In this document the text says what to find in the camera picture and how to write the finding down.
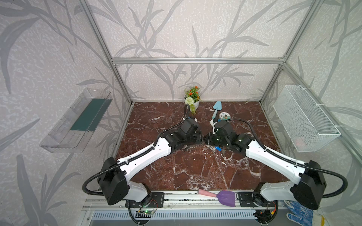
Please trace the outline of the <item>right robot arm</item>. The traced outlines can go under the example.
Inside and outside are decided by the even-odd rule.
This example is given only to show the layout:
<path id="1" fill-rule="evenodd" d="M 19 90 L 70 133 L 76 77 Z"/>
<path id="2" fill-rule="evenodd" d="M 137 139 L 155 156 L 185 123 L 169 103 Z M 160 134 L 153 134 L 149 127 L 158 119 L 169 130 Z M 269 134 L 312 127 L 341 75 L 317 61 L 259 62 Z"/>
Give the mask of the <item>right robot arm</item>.
<path id="1" fill-rule="evenodd" d="M 272 201 L 296 201 L 302 206 L 316 210 L 324 198 L 335 197 L 348 187 L 348 180 L 330 170 L 321 169 L 317 162 L 303 162 L 287 157 L 277 151 L 263 146 L 258 139 L 247 134 L 229 136 L 217 135 L 212 132 L 204 136 L 207 145 L 225 147 L 246 157 L 259 161 L 285 176 L 287 182 L 261 182 L 251 197 L 255 205 L 262 206 Z M 339 189 L 329 194 L 324 193 L 327 187 L 325 175 L 332 175 L 342 180 Z"/>

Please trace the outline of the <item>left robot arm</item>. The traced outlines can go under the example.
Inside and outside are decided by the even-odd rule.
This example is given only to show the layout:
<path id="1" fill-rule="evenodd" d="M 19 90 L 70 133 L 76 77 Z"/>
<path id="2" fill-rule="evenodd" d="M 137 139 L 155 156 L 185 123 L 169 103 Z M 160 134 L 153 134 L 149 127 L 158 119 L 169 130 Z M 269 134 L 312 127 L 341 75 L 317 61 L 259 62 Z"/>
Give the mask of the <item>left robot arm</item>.
<path id="1" fill-rule="evenodd" d="M 192 133 L 186 139 L 179 139 L 175 132 L 161 135 L 157 138 L 157 142 L 134 154 L 118 160 L 113 157 L 108 158 L 100 172 L 86 179 L 82 191 L 88 195 L 104 196 L 108 205 L 126 200 L 146 206 L 152 200 L 152 192 L 146 185 L 133 182 L 131 179 L 139 171 L 171 152 L 187 145 L 201 143 L 201 131 Z"/>

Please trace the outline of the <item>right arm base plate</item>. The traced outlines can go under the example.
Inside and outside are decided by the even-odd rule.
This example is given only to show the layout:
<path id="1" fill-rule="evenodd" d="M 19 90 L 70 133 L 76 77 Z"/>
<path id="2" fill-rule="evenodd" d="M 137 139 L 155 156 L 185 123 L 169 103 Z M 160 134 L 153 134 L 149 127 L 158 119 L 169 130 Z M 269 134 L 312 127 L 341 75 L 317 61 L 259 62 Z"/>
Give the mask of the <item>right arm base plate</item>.
<path id="1" fill-rule="evenodd" d="M 241 207 L 252 208 L 272 208 L 275 207 L 274 202 L 267 201 L 259 193 L 254 192 L 238 192 L 236 198 Z"/>

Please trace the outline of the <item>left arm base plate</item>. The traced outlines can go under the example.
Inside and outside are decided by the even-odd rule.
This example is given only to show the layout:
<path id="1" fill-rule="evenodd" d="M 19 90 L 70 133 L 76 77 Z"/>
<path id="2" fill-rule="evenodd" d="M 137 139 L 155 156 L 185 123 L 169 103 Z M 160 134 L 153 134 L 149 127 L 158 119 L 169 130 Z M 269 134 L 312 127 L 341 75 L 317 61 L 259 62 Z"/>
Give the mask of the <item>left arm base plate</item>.
<path id="1" fill-rule="evenodd" d="M 162 208 L 164 206 L 165 193 L 153 192 L 147 195 L 141 202 L 126 201 L 125 207 L 128 208 Z"/>

